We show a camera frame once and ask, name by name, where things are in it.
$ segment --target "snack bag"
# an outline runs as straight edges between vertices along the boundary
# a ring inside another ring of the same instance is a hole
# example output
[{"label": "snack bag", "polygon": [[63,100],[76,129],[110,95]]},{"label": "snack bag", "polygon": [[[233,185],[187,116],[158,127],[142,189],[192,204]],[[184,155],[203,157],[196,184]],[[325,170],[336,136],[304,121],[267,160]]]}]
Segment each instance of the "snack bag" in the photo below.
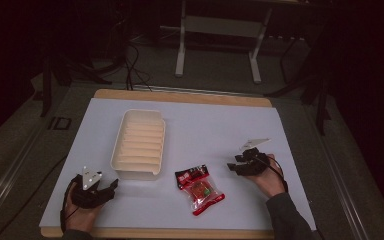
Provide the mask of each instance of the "snack bag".
[{"label": "snack bag", "polygon": [[207,166],[201,165],[175,172],[177,186],[186,192],[191,201],[192,214],[198,216],[209,206],[224,199],[224,194],[215,188]]}]

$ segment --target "white tabletop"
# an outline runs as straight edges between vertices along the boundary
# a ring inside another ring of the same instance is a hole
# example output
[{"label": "white tabletop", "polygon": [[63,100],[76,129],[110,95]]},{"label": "white tabletop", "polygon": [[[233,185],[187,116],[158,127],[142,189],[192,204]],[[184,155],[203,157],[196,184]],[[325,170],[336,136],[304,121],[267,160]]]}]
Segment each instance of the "white tabletop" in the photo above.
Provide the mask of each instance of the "white tabletop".
[{"label": "white tabletop", "polygon": [[[281,164],[290,195],[311,229],[315,223],[279,115],[274,108],[190,103],[92,99],[44,212],[40,227],[58,227],[64,191],[82,167],[102,171],[100,188],[118,177],[110,160],[119,126],[129,109],[158,110],[166,122],[160,176],[156,181],[123,180],[97,228],[270,230],[267,198],[254,184],[229,171],[226,163],[248,140],[270,138],[258,146]],[[226,198],[199,216],[176,186],[174,172],[206,164]]]}]

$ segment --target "black device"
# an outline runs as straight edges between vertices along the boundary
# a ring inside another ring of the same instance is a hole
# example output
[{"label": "black device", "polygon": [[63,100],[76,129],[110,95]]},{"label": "black device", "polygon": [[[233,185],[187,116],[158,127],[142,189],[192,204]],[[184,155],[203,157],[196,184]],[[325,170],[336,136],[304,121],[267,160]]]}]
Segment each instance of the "black device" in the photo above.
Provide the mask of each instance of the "black device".
[{"label": "black device", "polygon": [[[242,155],[236,155],[235,159],[237,162],[243,164],[228,163],[227,166],[230,171],[234,171],[240,176],[255,176],[263,173],[267,168],[269,168],[270,171],[273,171],[277,176],[279,176],[282,180],[285,191],[288,192],[288,183],[283,178],[282,168],[275,159],[268,157],[265,153],[260,153],[260,151],[255,147],[245,150]],[[270,166],[270,159],[275,161],[279,166],[280,173]]]},{"label": "black device", "polygon": [[[98,190],[101,176],[101,172],[91,173],[85,167],[83,175],[77,174],[77,176],[70,181],[70,184],[68,184],[67,190],[65,191],[64,201],[60,211],[62,232],[65,232],[65,221],[67,218],[77,211],[76,209],[73,213],[69,213],[69,216],[66,216],[65,207],[67,205],[68,197],[71,198],[74,205],[84,209],[96,208],[114,198],[114,190],[118,187],[118,179],[114,180],[109,187]],[[70,189],[74,183],[76,183],[76,185],[69,196]]]}]

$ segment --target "white table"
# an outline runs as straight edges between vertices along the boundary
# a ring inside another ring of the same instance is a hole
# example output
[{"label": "white table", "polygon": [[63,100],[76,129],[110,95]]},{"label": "white table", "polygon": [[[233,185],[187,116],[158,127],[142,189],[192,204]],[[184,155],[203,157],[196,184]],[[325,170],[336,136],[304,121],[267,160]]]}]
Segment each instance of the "white table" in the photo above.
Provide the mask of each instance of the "white table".
[{"label": "white table", "polygon": [[[120,97],[125,99],[103,99]],[[270,106],[267,99],[258,98],[98,91],[89,104],[44,212],[40,223],[42,234],[61,236],[59,211],[63,194],[83,166],[103,172],[101,188],[118,177],[110,167],[110,160],[120,122],[129,109],[162,113],[166,136],[160,176],[156,181],[120,180],[115,198],[103,208],[92,235],[106,238],[272,238],[266,197],[252,182],[237,176],[226,166],[226,163],[235,162],[235,155],[241,154],[239,147],[253,138],[272,139],[258,148],[276,155],[298,211],[315,229],[279,115]],[[174,172],[201,164],[207,165],[216,187],[226,199],[194,216],[186,194],[176,186]]]}]

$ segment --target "person's right hand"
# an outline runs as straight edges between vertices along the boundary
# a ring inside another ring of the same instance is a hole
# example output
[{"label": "person's right hand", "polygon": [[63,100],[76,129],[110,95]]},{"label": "person's right hand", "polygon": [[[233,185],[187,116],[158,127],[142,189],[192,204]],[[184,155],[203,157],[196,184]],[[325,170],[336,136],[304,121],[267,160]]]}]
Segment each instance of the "person's right hand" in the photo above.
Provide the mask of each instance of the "person's right hand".
[{"label": "person's right hand", "polygon": [[[282,173],[280,168],[276,165],[273,154],[267,154],[270,160],[270,166],[273,167],[278,173]],[[270,168],[267,168],[264,172],[254,175],[254,176],[245,176],[245,178],[253,181],[257,184],[258,188],[267,195],[269,198],[285,192],[285,187],[283,186],[282,179],[273,172]]]}]

